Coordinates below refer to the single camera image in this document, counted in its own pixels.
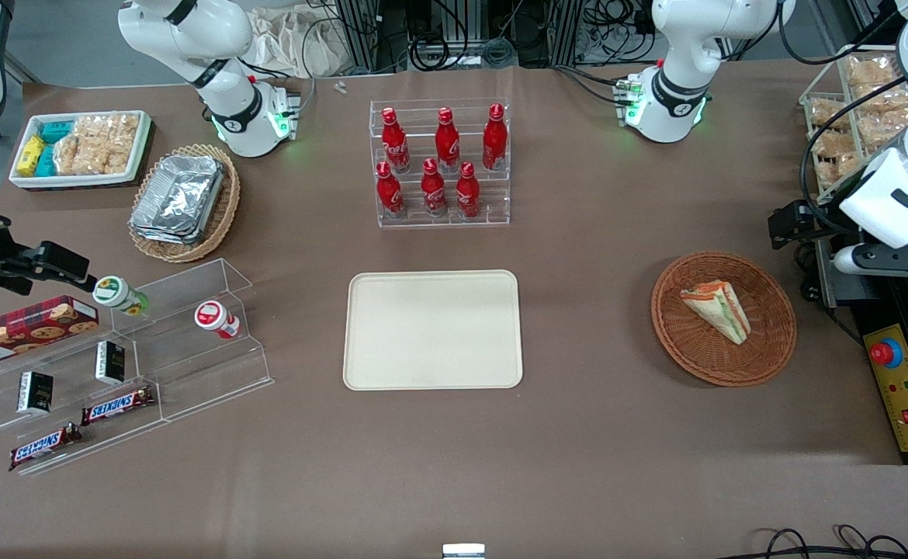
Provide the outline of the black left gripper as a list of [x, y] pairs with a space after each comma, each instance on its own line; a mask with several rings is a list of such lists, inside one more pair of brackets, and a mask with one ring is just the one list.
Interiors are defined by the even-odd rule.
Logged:
[[768, 217], [768, 237], [773, 250], [809, 240], [809, 243], [824, 244], [827, 254], [837, 254], [851, 244], [851, 220], [841, 212], [827, 213], [827, 219], [833, 225], [816, 220], [804, 200], [794, 200], [773, 211]]

